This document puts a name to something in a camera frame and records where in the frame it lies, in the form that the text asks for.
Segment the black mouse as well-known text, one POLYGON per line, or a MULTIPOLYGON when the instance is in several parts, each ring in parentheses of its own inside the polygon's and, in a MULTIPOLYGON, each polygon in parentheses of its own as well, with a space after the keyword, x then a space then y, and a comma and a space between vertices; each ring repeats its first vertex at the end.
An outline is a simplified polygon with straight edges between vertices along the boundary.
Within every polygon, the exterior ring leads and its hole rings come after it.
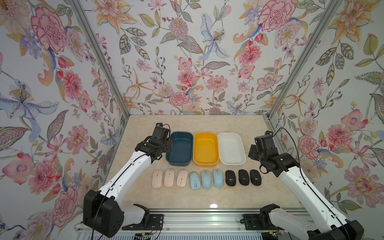
POLYGON ((239 183, 243 186, 250 184, 250 176, 246 170, 239 170, 239 183))
POLYGON ((262 184, 262 177, 259 171, 250 170, 250 181, 255 186, 260 186, 262 184))
POLYGON ((232 170, 227 170, 225 172, 225 181, 228 186, 234 187, 237 183, 235 172, 232 170))

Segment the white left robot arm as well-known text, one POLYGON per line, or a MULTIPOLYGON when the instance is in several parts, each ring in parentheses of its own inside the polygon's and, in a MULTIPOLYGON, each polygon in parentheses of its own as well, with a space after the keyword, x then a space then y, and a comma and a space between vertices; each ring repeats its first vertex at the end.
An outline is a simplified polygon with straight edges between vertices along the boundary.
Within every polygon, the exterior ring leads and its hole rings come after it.
POLYGON ((123 210, 125 196, 138 177, 163 153, 172 151, 172 140, 147 137, 140 142, 124 167, 98 191, 90 190, 84 197, 83 224, 108 238, 122 227, 145 229, 150 220, 149 210, 133 204, 123 210))

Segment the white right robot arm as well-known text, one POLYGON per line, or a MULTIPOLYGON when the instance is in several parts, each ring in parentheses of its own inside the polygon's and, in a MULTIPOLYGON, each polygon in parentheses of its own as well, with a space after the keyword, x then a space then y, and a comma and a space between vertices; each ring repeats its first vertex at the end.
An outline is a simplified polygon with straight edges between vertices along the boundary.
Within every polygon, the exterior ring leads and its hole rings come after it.
POLYGON ((361 240, 364 228, 356 220, 350 221, 340 213, 308 180, 299 163, 277 148, 251 145, 249 158, 284 182, 307 210, 312 222, 300 220, 276 204, 260 209, 261 224, 281 228, 300 240, 361 240))

